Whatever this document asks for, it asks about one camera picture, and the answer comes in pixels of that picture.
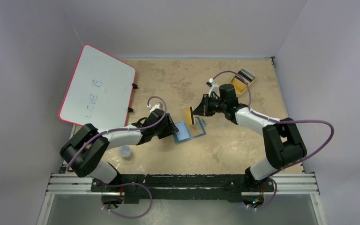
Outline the blue leather card holder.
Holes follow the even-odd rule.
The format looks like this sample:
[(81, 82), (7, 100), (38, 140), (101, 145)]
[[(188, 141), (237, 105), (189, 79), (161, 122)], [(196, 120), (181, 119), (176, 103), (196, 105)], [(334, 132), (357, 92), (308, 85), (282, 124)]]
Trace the blue leather card holder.
[(173, 135), (176, 143), (183, 143), (203, 135), (206, 135), (204, 119), (196, 117), (194, 125), (187, 125), (186, 122), (178, 122), (175, 124), (178, 131)]

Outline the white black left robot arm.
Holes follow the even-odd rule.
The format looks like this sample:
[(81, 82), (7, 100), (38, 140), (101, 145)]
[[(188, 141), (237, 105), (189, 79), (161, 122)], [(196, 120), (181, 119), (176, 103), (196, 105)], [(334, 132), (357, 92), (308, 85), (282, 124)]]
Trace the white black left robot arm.
[(153, 137), (163, 139), (178, 131), (169, 113), (153, 110), (148, 117), (126, 127), (99, 131), (92, 124), (83, 125), (61, 148), (60, 156), (67, 167), (80, 178), (91, 176), (110, 192), (121, 186), (120, 173), (110, 163), (102, 161), (104, 153), (113, 148), (141, 145)]

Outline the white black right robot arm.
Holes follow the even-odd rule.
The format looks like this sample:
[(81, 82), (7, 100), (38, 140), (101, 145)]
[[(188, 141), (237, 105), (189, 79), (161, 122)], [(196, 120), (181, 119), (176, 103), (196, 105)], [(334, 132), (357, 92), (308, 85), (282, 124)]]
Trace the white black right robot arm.
[(263, 181), (274, 172), (303, 159), (307, 149), (297, 126), (290, 118), (270, 118), (253, 111), (249, 105), (241, 104), (231, 84), (218, 85), (207, 82), (209, 93), (204, 94), (193, 115), (209, 117), (223, 113), (232, 123), (247, 127), (263, 137), (265, 157), (247, 168), (244, 184), (251, 191), (262, 186)]

